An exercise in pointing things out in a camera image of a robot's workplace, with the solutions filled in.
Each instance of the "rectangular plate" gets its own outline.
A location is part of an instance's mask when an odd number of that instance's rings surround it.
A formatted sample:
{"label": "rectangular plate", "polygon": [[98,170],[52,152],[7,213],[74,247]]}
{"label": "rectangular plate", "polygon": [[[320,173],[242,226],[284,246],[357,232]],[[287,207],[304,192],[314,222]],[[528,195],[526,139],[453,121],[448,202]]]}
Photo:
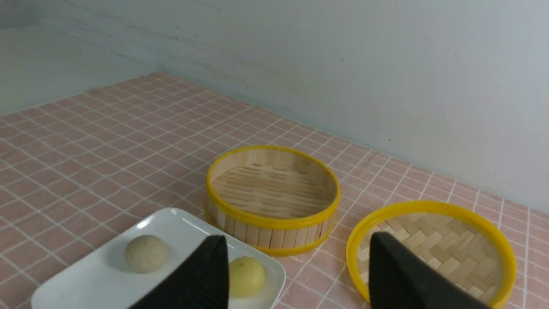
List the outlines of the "rectangular plate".
{"label": "rectangular plate", "polygon": [[[137,274],[124,261],[128,242],[140,235],[166,242],[170,256],[160,269]],[[34,309],[124,309],[133,305],[173,272],[208,235],[225,235],[229,261],[257,259],[265,269],[265,285],[254,296],[229,299],[229,309],[266,309],[276,303],[286,280],[274,258],[177,209],[159,210],[40,286],[32,296]]]}

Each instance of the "pink tile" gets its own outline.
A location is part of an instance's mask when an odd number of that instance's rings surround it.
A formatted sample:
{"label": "pink tile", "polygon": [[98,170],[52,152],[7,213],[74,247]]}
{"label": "pink tile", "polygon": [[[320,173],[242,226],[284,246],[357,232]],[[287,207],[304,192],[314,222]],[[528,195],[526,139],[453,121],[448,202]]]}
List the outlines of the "pink tile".
{"label": "pink tile", "polygon": [[417,192],[423,192],[423,189],[425,189],[425,183],[422,183],[420,181],[414,180],[409,177],[404,177],[400,182],[400,185],[410,188]]}
{"label": "pink tile", "polygon": [[27,217],[34,213],[34,209],[30,208],[27,204],[20,201],[13,201],[0,208],[0,217],[9,222],[17,221],[21,218]]}
{"label": "pink tile", "polygon": [[106,225],[110,229],[118,233],[122,233],[125,230],[137,224],[138,222],[139,222],[138,218],[130,216],[126,213],[120,213],[118,216],[106,222]]}
{"label": "pink tile", "polygon": [[82,240],[88,242],[95,249],[97,249],[103,246],[104,244],[106,244],[109,240],[113,239],[114,237],[116,237],[116,234],[113,231],[103,226],[99,226],[97,229],[92,230],[88,232],[86,235],[84,235],[82,237]]}
{"label": "pink tile", "polygon": [[330,299],[322,300],[322,303],[319,305],[318,309],[341,309],[343,307],[339,306]]}
{"label": "pink tile", "polygon": [[329,255],[322,251],[317,251],[312,257],[310,265],[322,269],[327,275],[335,279],[339,276],[341,270],[343,270],[345,262],[335,256]]}
{"label": "pink tile", "polygon": [[328,293],[328,297],[348,309],[360,309],[365,303],[364,298],[355,290],[352,290],[339,282],[334,284],[330,293]]}
{"label": "pink tile", "polygon": [[298,261],[293,257],[280,257],[277,259],[282,266],[284,266],[284,269],[286,269],[286,275],[290,279],[294,279],[304,266],[303,262]]}
{"label": "pink tile", "polygon": [[97,221],[93,220],[85,213],[78,213],[62,223],[62,226],[76,236],[82,236],[83,234],[96,228],[98,225],[99,223],[97,223]]}
{"label": "pink tile", "polygon": [[521,233],[504,225],[500,227],[500,231],[505,235],[508,240],[512,240],[519,244],[526,244],[526,233]]}
{"label": "pink tile", "polygon": [[527,293],[525,309],[545,309],[549,308],[549,300]]}
{"label": "pink tile", "polygon": [[486,195],[480,194],[477,199],[477,204],[482,205],[486,208],[489,208],[493,211],[501,211],[502,201],[494,201],[493,199],[487,197]]}
{"label": "pink tile", "polygon": [[467,201],[453,194],[448,199],[448,203],[467,208],[468,210],[473,210],[473,207],[475,206],[475,202]]}
{"label": "pink tile", "polygon": [[92,251],[93,249],[89,245],[80,240],[75,240],[71,244],[55,252],[55,255],[68,265],[72,265]]}
{"label": "pink tile", "polygon": [[54,206],[49,207],[43,213],[55,222],[62,222],[69,217],[76,214],[78,210],[64,201],[56,203]]}
{"label": "pink tile", "polygon": [[[375,189],[367,189],[367,192],[363,192],[360,197],[358,198],[357,202],[360,204],[366,205],[370,207],[371,209],[380,209],[385,205],[386,200],[391,196],[391,193],[383,190],[379,187],[376,187]],[[370,192],[377,191],[378,196],[373,195]]]}
{"label": "pink tile", "polygon": [[358,189],[352,185],[349,185],[347,183],[341,183],[339,184],[340,186],[340,189],[341,189],[341,195],[342,196],[345,196],[346,198],[350,199],[350,200],[355,200],[358,198],[358,196],[360,196],[360,193],[361,193],[361,189]]}
{"label": "pink tile", "polygon": [[351,209],[349,210],[350,213],[352,213],[355,216],[360,217],[360,218],[364,218],[364,217],[366,217],[367,215],[371,214],[374,211],[375,211],[374,208],[364,206],[360,203],[355,203],[351,207]]}
{"label": "pink tile", "polygon": [[35,265],[31,266],[25,272],[39,283],[45,283],[49,278],[60,273],[66,266],[58,259],[49,256]]}
{"label": "pink tile", "polygon": [[37,286],[22,274],[0,284],[0,300],[9,308],[16,308],[30,299]]}
{"label": "pink tile", "polygon": [[450,197],[450,193],[446,191],[442,191],[440,189],[437,189],[433,186],[428,185],[425,190],[423,191],[423,194],[428,195],[430,197],[433,197],[439,201],[446,202],[448,198]]}
{"label": "pink tile", "polygon": [[109,197],[116,193],[120,186],[112,180],[103,178],[90,187],[91,191],[100,197]]}
{"label": "pink tile", "polygon": [[74,236],[60,227],[53,227],[43,234],[35,237],[35,240],[49,251],[55,251],[75,240]]}
{"label": "pink tile", "polygon": [[501,225],[512,228],[513,230],[521,233],[526,233],[528,228],[528,224],[526,222],[517,220],[505,214],[502,214],[501,216]]}
{"label": "pink tile", "polygon": [[332,278],[309,265],[303,268],[295,281],[317,291],[321,295],[325,295],[333,284]]}
{"label": "pink tile", "polygon": [[549,254],[549,242],[537,239],[535,237],[530,236],[528,239],[528,248],[534,249],[539,252],[543,252],[545,254]]}
{"label": "pink tile", "polygon": [[[40,248],[33,241],[26,241],[23,244],[7,251],[4,256],[14,263],[17,267],[25,269],[28,266],[40,261],[48,255],[44,249]],[[0,269],[2,269],[2,260],[0,260]]]}
{"label": "pink tile", "polygon": [[321,246],[321,250],[325,251],[327,253],[330,253],[331,255],[339,258],[340,260],[345,260],[345,250],[347,247],[347,243],[343,242],[341,240],[338,240],[334,237],[329,237],[324,244]]}
{"label": "pink tile", "polygon": [[498,212],[481,205],[475,206],[475,212],[492,222],[498,222],[500,220],[500,214]]}
{"label": "pink tile", "polygon": [[526,279],[528,293],[532,293],[538,297],[549,295],[549,285],[532,277]]}
{"label": "pink tile", "polygon": [[282,296],[282,301],[295,308],[316,308],[322,297],[303,285],[293,282]]}
{"label": "pink tile", "polygon": [[141,203],[128,209],[128,212],[138,218],[146,218],[147,216],[153,214],[154,212],[160,209],[161,207],[156,204],[152,204],[147,201],[142,201]]}
{"label": "pink tile", "polygon": [[17,272],[17,269],[4,260],[4,258],[0,258],[0,282],[15,276]]}
{"label": "pink tile", "polygon": [[410,168],[410,170],[406,173],[406,176],[410,179],[426,184],[430,179],[431,172],[419,169],[421,168],[412,166],[412,168]]}
{"label": "pink tile", "polygon": [[509,205],[503,205],[503,214],[506,215],[506,216],[509,216],[511,218],[514,218],[514,219],[517,219],[519,221],[522,221],[522,222],[527,222],[528,221],[528,210],[527,211],[522,211],[522,210],[518,210],[516,208],[513,208]]}
{"label": "pink tile", "polygon": [[361,217],[348,213],[341,219],[340,223],[347,228],[353,229],[362,219],[363,218]]}
{"label": "pink tile", "polygon": [[383,200],[383,201],[388,200],[389,197],[392,194],[392,192],[390,190],[387,190],[387,189],[382,188],[382,187],[378,187],[378,186],[373,185],[373,184],[368,186],[368,188],[366,188],[364,193],[368,193],[370,195],[373,195],[373,196],[375,196],[378,199]]}
{"label": "pink tile", "polygon": [[384,179],[387,179],[387,180],[390,180],[394,183],[399,183],[400,180],[402,180],[403,176],[401,174],[398,174],[398,173],[395,173],[395,172],[392,172],[386,168],[382,168],[379,173],[378,173],[378,177],[381,177],[381,178],[384,178]]}
{"label": "pink tile", "polygon": [[452,181],[452,182],[448,182],[448,180],[441,180],[439,178],[436,178],[435,176],[433,176],[430,180],[429,180],[429,183],[428,185],[429,186],[432,186],[432,187],[435,187],[441,191],[444,191],[444,192],[450,192],[453,188],[453,183],[455,181]]}
{"label": "pink tile", "polygon": [[11,194],[16,197],[23,197],[40,189],[34,181],[27,178],[21,179],[5,187]]}
{"label": "pink tile", "polygon": [[25,219],[15,224],[17,228],[19,228],[23,233],[25,233],[29,237],[33,237],[39,233],[42,233],[45,230],[51,228],[53,225],[54,225],[54,222],[51,219],[39,213],[34,213],[33,215],[30,215],[29,217],[26,217]]}
{"label": "pink tile", "polygon": [[27,240],[27,237],[12,227],[0,230],[0,252],[12,249]]}
{"label": "pink tile", "polygon": [[387,191],[393,191],[393,190],[396,189],[396,186],[398,185],[398,183],[394,183],[394,182],[392,182],[390,180],[387,180],[385,178],[376,177],[372,181],[372,185],[375,185],[375,186],[380,187],[382,189],[385,189]]}

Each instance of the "white wall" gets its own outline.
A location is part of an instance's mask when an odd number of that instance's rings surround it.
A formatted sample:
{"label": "white wall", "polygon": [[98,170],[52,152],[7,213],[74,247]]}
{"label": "white wall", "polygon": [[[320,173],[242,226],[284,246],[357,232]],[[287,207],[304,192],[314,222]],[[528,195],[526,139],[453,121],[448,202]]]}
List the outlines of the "white wall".
{"label": "white wall", "polygon": [[549,2],[25,0],[57,28],[549,211]]}

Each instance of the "white grout line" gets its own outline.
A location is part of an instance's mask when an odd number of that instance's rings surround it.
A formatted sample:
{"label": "white grout line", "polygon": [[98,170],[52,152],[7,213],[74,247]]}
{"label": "white grout line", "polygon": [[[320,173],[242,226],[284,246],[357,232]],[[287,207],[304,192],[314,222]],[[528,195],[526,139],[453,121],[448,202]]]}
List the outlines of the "white grout line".
{"label": "white grout line", "polygon": [[497,229],[501,228],[501,218],[503,217],[503,199],[501,200],[500,218],[497,221]]}
{"label": "white grout line", "polygon": [[387,204],[387,203],[391,200],[391,198],[393,197],[393,195],[396,194],[396,193],[395,193],[395,192],[396,192],[396,189],[399,188],[400,184],[401,184],[402,181],[404,180],[404,177],[406,177],[405,175],[410,171],[411,168],[412,168],[412,166],[410,165],[410,166],[408,167],[408,169],[406,170],[406,172],[404,172],[404,175],[402,175],[402,178],[399,180],[399,183],[396,184],[396,187],[395,187],[395,188],[393,189],[393,191],[391,192],[391,195],[389,195],[389,198],[386,200],[385,204]]}
{"label": "white grout line", "polygon": [[457,180],[453,181],[452,188],[450,189],[450,194],[448,195],[448,198],[446,199],[446,203],[450,202],[450,198],[452,197],[453,190],[456,188]]}
{"label": "white grout line", "polygon": [[473,210],[472,210],[473,212],[475,212],[475,208],[477,207],[479,196],[480,196],[480,190],[477,191],[477,196],[475,197],[475,203],[473,204]]}
{"label": "white grout line", "polygon": [[530,241],[530,209],[528,208],[528,225],[526,226],[526,253],[524,255],[524,295],[522,299],[522,308],[526,308],[526,297],[528,297],[528,251]]}

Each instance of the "tiled countertop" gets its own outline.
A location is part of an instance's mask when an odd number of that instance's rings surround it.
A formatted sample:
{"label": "tiled countertop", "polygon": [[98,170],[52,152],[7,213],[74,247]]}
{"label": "tiled countertop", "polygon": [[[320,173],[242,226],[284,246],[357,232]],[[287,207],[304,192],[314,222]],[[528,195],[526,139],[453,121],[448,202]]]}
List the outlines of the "tiled countertop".
{"label": "tiled countertop", "polygon": [[280,259],[277,309],[368,308],[345,269],[346,240],[362,217],[408,199],[492,221],[518,261],[506,308],[549,308],[549,215],[165,73],[0,118],[0,307],[30,308],[40,284],[160,208],[203,218],[210,162],[253,144],[312,154],[344,196],[318,250]]}

